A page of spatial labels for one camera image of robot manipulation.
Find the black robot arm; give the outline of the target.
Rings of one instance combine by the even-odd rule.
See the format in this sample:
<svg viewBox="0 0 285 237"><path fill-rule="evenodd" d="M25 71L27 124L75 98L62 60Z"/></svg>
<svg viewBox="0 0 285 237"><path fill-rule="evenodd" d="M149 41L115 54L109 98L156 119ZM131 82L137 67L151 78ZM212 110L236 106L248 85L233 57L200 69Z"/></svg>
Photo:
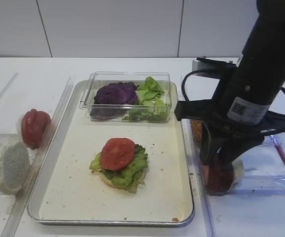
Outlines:
<svg viewBox="0 0 285 237"><path fill-rule="evenodd" d="M175 108L177 120L202 122L200 160L227 165L266 136L285 133L285 115L270 111L280 91L285 94L285 0L259 0L258 19L237 64L199 73L219 77L211 99L187 96Z"/></svg>

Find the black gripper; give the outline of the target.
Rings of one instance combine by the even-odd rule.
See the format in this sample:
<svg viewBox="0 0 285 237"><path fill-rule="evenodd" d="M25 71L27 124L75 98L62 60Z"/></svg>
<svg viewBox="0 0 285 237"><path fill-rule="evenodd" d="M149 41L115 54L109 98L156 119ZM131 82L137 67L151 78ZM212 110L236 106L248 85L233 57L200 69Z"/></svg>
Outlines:
<svg viewBox="0 0 285 237"><path fill-rule="evenodd" d="M211 99L191 101L185 92L188 73L181 83L184 100L175 108L177 120L202 120L200 160L214 163L220 149L220 166L228 169L246 151L260 145L264 136L285 133L285 115L269 110L279 91L285 94L285 63L241 63L226 68Z"/></svg>

